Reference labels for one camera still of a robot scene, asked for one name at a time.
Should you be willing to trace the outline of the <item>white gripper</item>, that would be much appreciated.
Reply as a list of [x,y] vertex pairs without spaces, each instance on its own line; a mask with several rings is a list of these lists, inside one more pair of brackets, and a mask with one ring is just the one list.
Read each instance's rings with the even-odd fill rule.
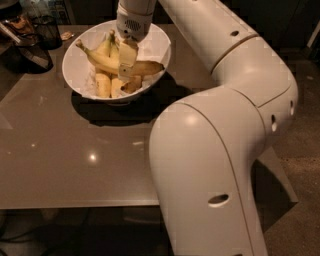
[[132,76],[139,50],[137,42],[148,34],[153,13],[153,3],[118,4],[116,26],[120,36],[126,39],[119,46],[118,77],[122,81],[128,81]]

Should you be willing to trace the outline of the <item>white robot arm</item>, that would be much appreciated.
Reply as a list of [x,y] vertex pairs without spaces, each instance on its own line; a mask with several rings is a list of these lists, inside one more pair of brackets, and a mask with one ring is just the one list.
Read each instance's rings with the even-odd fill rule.
[[221,0],[119,0],[121,36],[149,34],[157,4],[215,83],[171,104],[150,135],[150,167],[173,252],[268,256],[251,168],[294,119],[295,78]]

